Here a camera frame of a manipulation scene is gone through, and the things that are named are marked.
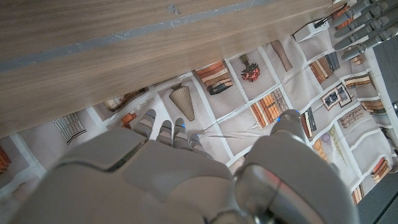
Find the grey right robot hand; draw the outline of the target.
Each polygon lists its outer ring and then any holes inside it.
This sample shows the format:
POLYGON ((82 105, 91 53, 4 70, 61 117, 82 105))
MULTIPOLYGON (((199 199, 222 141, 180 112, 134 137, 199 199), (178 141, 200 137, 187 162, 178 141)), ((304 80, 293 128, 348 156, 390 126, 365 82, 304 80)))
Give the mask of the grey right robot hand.
POLYGON ((231 172, 204 151, 183 119, 150 134, 149 110, 133 129, 103 133, 66 153, 13 223, 357 223, 338 169, 305 142, 299 112, 283 112, 231 172))

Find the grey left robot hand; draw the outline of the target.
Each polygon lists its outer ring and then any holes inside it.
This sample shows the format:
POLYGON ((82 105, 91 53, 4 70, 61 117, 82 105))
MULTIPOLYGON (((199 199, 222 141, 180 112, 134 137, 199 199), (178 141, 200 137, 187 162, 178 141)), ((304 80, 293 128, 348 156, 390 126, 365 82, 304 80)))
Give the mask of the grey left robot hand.
POLYGON ((336 51, 349 48, 342 56, 351 60, 383 42, 397 36, 397 0, 358 1, 331 22, 332 26, 352 22, 334 34, 341 40, 335 44, 336 51))

